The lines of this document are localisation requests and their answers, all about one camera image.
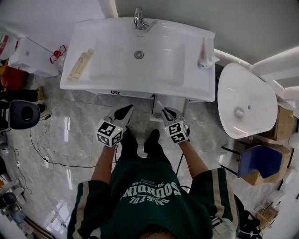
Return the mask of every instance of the drain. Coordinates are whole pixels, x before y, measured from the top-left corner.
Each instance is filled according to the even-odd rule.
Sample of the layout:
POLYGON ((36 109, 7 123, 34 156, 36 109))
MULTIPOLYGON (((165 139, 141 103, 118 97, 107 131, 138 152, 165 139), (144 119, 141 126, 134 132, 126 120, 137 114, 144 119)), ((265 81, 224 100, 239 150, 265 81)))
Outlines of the drain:
POLYGON ((144 57, 144 53, 143 51, 138 50, 134 53, 134 56, 136 59, 142 59, 144 57))

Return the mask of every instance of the orange object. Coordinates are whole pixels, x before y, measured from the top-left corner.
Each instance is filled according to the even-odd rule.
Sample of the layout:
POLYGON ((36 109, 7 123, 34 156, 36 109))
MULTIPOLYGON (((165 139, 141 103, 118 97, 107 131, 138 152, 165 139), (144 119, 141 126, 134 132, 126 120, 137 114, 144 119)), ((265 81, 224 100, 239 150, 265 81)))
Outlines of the orange object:
POLYGON ((9 67, 8 59, 4 66, 0 66, 1 85, 4 91, 15 91, 23 88, 24 71, 9 67))

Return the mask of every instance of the person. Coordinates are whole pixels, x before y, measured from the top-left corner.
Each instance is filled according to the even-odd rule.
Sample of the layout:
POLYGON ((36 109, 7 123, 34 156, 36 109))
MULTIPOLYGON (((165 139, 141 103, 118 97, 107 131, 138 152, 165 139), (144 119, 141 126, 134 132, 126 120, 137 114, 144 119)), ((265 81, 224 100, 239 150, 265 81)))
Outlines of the person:
POLYGON ((78 185, 69 239, 232 239, 238 231, 234 194, 225 169, 209 170, 189 141, 179 143, 192 177, 180 187, 153 130, 137 154, 127 128, 111 173, 115 146, 104 146, 88 182, 78 185))

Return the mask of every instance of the blue chair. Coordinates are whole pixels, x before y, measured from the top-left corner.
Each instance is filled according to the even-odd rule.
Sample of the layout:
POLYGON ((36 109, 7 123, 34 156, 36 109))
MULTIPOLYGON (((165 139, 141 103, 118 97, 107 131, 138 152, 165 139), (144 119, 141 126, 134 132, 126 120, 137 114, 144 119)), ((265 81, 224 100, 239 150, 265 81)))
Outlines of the blue chair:
POLYGON ((282 153, 268 146, 254 146, 245 150, 240 155, 238 173, 221 165, 223 168, 234 173, 238 177, 243 177, 250 174, 252 171, 257 170, 262 178, 270 177, 279 172, 282 153))

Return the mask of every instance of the black shoe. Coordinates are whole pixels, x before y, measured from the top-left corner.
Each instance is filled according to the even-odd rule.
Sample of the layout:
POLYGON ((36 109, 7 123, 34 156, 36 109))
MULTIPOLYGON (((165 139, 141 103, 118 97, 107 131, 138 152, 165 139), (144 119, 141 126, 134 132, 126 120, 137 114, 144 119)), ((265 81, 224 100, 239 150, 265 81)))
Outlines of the black shoe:
POLYGON ((158 142, 159 138, 160 138, 160 132, 159 132, 159 130, 154 129, 154 130, 150 133, 148 139, 151 140, 151 141, 153 141, 153 142, 158 142))

